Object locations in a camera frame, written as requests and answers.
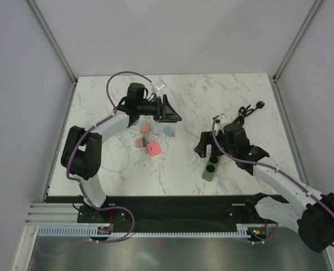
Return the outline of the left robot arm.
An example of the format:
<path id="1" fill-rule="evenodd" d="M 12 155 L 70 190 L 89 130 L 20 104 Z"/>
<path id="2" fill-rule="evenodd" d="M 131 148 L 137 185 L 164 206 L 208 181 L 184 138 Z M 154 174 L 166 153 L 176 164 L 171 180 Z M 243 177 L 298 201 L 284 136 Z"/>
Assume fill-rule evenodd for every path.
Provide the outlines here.
<path id="1" fill-rule="evenodd" d="M 106 193 L 101 187 L 98 171 L 101 167 L 102 145 L 116 133 L 129 128 L 140 116 L 151 116 L 160 123 L 176 123 L 182 117 L 172 108 L 167 96 L 148 100 L 146 87 L 137 82 L 129 85 L 127 95 L 116 106 L 116 111 L 91 126 L 88 130 L 72 126 L 61 157 L 66 177 L 79 184 L 84 201 L 92 206 L 90 215 L 98 222 L 109 218 L 110 209 L 104 205 Z"/>

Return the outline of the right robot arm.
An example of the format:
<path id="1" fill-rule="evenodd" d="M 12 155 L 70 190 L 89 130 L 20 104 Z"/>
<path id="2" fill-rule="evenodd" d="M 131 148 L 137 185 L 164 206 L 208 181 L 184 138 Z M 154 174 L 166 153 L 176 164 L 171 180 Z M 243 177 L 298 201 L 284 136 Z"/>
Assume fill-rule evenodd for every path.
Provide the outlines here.
<path id="1" fill-rule="evenodd" d="M 267 219 L 295 231 L 305 245 L 315 252 L 334 248 L 334 193 L 324 195 L 309 185 L 295 180 L 264 149 L 252 145 L 245 129 L 238 123 L 213 124 L 202 132 L 195 152 L 206 157 L 207 146 L 217 158 L 226 156 L 255 178 L 278 192 L 286 203 L 271 196 L 257 194 L 245 207 L 251 222 Z"/>

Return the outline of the orange plug adapter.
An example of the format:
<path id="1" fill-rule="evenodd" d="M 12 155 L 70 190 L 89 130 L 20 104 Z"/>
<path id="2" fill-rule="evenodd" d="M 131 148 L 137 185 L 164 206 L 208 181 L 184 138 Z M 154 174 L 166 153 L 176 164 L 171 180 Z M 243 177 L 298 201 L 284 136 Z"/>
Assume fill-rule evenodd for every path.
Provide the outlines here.
<path id="1" fill-rule="evenodd" d="M 142 134 L 149 134 L 151 131 L 151 125 L 148 123 L 144 123 L 140 126 L 140 132 Z"/>

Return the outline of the beige plug adapter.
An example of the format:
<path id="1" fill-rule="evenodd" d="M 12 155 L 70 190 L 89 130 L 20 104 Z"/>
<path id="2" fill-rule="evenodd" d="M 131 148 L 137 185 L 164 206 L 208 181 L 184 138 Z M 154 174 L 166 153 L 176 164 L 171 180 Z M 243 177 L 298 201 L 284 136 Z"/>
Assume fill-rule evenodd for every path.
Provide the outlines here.
<path id="1" fill-rule="evenodd" d="M 148 140 L 145 137 L 137 138 L 135 144 L 137 148 L 145 148 L 148 144 Z"/>

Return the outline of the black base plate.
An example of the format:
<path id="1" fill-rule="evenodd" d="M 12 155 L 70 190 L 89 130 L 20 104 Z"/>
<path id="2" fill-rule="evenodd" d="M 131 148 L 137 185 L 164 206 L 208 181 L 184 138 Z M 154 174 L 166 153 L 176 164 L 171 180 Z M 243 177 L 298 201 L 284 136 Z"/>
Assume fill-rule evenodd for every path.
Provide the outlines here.
<path id="1" fill-rule="evenodd" d="M 116 218 L 117 210 L 130 210 L 136 221 L 226 219 L 236 224 L 268 224 L 269 221 L 258 216 L 253 206 L 254 200 L 262 199 L 263 196 L 263 193 L 253 196 L 112 196 L 95 208 L 86 202 L 79 216 L 96 220 L 97 215 L 92 212 L 98 212 L 100 217 Z"/>

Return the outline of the light blue plug adapter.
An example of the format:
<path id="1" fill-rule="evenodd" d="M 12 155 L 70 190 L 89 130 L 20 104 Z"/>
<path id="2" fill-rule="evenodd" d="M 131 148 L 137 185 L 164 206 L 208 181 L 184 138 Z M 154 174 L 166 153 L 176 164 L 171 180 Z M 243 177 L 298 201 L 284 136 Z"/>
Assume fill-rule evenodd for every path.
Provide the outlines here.
<path id="1" fill-rule="evenodd" d="M 164 127 L 164 133 L 168 137 L 175 137 L 175 131 L 170 126 L 165 126 Z"/>

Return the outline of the red plug adapter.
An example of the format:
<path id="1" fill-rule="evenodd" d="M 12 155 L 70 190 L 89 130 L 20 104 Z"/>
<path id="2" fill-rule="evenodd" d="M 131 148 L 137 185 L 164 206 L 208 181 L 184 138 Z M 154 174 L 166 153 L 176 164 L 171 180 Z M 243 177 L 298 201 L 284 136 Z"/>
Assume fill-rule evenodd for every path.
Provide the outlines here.
<path id="1" fill-rule="evenodd" d="M 146 144 L 146 152 L 151 156 L 157 156 L 162 153 L 161 146 L 157 141 L 152 141 Z"/>

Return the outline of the white triangular socket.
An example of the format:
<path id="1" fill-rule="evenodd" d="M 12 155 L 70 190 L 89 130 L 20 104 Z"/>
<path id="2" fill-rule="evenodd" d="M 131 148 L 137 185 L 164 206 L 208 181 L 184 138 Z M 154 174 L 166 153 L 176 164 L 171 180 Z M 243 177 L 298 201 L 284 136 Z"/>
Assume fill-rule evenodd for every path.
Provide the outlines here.
<path id="1" fill-rule="evenodd" d="M 212 118 L 209 115 L 202 115 L 188 122 L 185 131 L 195 137 L 200 137 L 202 132 L 211 131 L 211 124 Z"/>

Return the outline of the green power strip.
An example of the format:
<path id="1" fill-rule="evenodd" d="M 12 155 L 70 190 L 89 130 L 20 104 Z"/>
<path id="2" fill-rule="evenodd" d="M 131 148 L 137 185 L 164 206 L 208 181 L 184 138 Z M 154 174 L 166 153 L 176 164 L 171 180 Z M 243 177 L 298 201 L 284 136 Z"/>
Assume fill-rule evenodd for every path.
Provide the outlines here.
<path id="1" fill-rule="evenodd" d="M 219 163 L 220 163 L 220 156 L 211 155 L 202 173 L 202 179 L 207 182 L 211 182 L 216 174 Z"/>

